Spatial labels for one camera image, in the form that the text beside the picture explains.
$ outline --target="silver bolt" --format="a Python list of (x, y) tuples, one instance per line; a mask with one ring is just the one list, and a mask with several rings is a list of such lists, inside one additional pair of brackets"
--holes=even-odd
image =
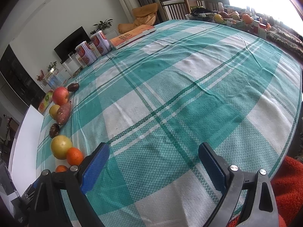
[(75, 172), (75, 171), (78, 170), (78, 166), (71, 166), (71, 167), (70, 167), (70, 170), (71, 170), (72, 172)]
[(261, 169), (261, 170), (260, 170), (260, 173), (261, 173), (262, 175), (266, 175), (266, 170)]
[(42, 171), (42, 175), (43, 176), (46, 176), (47, 174), (48, 174), (48, 170), (47, 169)]
[(234, 172), (236, 172), (237, 170), (239, 170), (239, 168), (236, 165), (231, 165), (230, 169)]

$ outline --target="television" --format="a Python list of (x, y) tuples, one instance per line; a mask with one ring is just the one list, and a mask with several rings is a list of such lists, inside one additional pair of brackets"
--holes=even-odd
[(75, 48), (84, 41), (90, 42), (90, 38), (83, 27), (80, 27), (55, 47), (54, 51), (62, 62), (65, 62), (68, 59), (69, 53), (76, 53)]

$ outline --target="red blanket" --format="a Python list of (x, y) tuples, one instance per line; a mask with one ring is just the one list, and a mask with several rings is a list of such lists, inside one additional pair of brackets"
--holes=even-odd
[[(303, 164), (286, 156), (277, 174), (272, 179), (276, 197), (280, 227), (288, 226), (303, 205)], [(228, 227), (235, 227), (238, 218)]]

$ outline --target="red item on table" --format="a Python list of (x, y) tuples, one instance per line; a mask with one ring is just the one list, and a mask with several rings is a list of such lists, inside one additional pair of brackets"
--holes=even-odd
[[(280, 227), (288, 226), (303, 205), (302, 178), (303, 164), (286, 156), (277, 174), (271, 180), (279, 212)], [(232, 220), (228, 227), (235, 227), (238, 218)]]

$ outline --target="yellow chair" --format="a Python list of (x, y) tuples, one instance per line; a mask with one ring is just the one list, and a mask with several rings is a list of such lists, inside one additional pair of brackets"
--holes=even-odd
[(158, 8), (158, 3), (152, 3), (142, 7), (134, 8), (132, 12), (136, 19), (134, 20), (133, 24), (119, 24), (119, 33), (127, 33), (140, 25), (152, 26), (156, 21)]

